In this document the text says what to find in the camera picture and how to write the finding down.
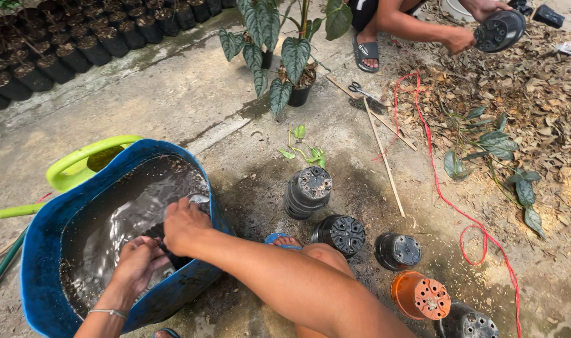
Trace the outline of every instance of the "orange plastic pot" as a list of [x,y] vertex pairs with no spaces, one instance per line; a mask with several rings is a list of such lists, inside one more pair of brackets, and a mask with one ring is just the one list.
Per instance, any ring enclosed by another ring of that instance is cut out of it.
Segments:
[[438,320],[450,312],[450,296],[439,281],[404,270],[392,281],[392,300],[406,317]]

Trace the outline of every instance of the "bracelet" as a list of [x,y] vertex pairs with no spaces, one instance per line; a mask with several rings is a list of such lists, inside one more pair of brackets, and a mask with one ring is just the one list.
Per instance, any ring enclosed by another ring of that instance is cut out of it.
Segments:
[[91,312],[108,312],[110,315],[117,315],[117,316],[123,318],[124,320],[127,320],[127,315],[121,311],[118,311],[118,310],[92,309],[92,310],[89,310],[87,312],[87,314],[89,315]]

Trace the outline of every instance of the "blue flip-flop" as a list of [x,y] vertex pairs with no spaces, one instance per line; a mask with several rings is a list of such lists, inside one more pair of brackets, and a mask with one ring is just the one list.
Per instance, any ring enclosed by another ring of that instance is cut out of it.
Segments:
[[180,338],[179,335],[178,335],[175,331],[173,331],[173,330],[171,330],[170,328],[167,328],[167,327],[163,327],[162,329],[160,329],[160,330],[158,330],[158,331],[166,331],[166,332],[168,332],[168,333],[171,335],[171,337],[173,337],[173,338]]
[[[290,237],[288,234],[284,234],[284,233],[281,233],[281,232],[272,233],[272,234],[268,235],[268,236],[265,238],[265,244],[272,243],[272,242],[273,242],[274,240],[276,240],[277,237],[279,237],[279,236],[281,236],[281,237],[288,237],[288,238]],[[302,250],[302,247],[300,247],[300,246],[298,246],[298,245],[292,245],[292,244],[277,245],[277,246],[280,247],[280,248],[284,248],[284,249]]]

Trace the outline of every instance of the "green handle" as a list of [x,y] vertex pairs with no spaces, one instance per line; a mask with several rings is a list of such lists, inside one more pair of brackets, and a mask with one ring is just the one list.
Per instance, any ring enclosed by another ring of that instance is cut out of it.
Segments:
[[2,209],[0,210],[0,218],[33,215],[34,213],[37,213],[44,204],[45,203],[37,203]]
[[4,273],[4,270],[6,270],[8,265],[11,263],[12,259],[15,257],[17,251],[19,251],[19,248],[23,244],[23,241],[25,240],[25,233],[27,232],[27,228],[25,228],[25,230],[23,230],[23,232],[21,233],[19,238],[17,238],[17,240],[14,242],[14,244],[12,244],[11,248],[8,250],[8,253],[2,259],[2,262],[0,262],[0,277],[2,276],[2,274]]
[[120,135],[94,142],[89,146],[83,147],[77,151],[73,151],[69,155],[59,159],[56,163],[51,165],[46,172],[46,179],[52,188],[55,188],[55,190],[59,192],[68,191],[95,174],[95,172],[86,168],[84,170],[78,171],[77,173],[63,174],[63,172],[69,167],[85,158],[101,152],[102,150],[121,146],[122,144],[130,144],[142,138],[143,137],[137,135]]

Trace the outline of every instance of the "scissors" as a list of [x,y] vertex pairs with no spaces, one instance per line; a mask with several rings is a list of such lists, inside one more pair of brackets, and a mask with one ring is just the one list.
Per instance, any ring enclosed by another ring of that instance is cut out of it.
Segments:
[[367,96],[371,97],[372,99],[374,99],[375,101],[381,103],[381,100],[375,98],[373,95],[364,91],[358,82],[352,81],[352,84],[350,86],[348,86],[348,89],[350,89],[350,91],[353,93],[361,93],[361,94],[367,95]]

